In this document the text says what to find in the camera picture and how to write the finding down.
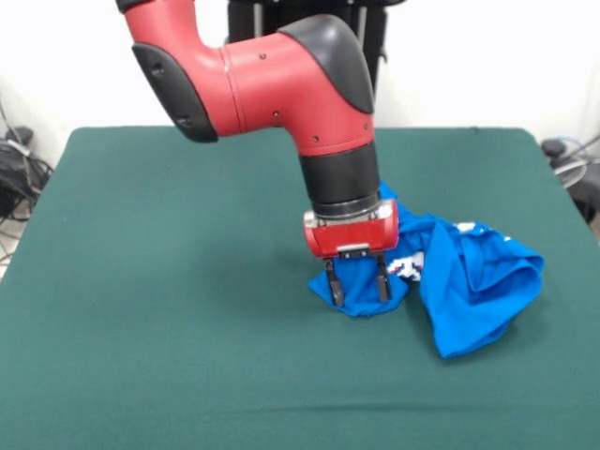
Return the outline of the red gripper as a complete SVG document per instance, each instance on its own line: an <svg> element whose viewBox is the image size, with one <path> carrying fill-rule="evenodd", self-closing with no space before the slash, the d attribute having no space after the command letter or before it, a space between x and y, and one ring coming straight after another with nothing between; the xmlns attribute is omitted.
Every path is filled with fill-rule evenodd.
<svg viewBox="0 0 600 450"><path fill-rule="evenodd" d="M334 258L353 252L363 256L377 253L376 281L381 302L391 299L388 271L382 251L398 244L398 224L398 205L393 200L382 200L373 212L358 217L329 220L317 217L313 211L306 211L303 217L308 248L317 258ZM345 293L336 275L334 261L325 259L323 262L334 305L343 308Z"/></svg>

